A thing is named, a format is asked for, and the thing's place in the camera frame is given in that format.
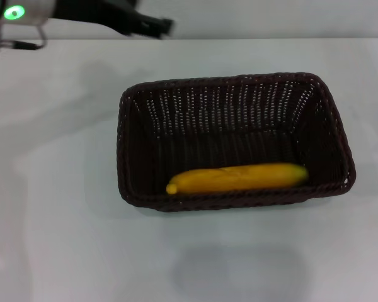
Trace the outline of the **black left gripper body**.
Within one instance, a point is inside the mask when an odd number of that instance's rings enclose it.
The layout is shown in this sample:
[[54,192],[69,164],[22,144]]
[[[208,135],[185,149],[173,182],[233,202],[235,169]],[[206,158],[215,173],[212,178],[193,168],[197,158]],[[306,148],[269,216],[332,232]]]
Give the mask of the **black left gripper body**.
[[145,35],[137,1],[56,1],[52,18],[103,25],[122,35]]

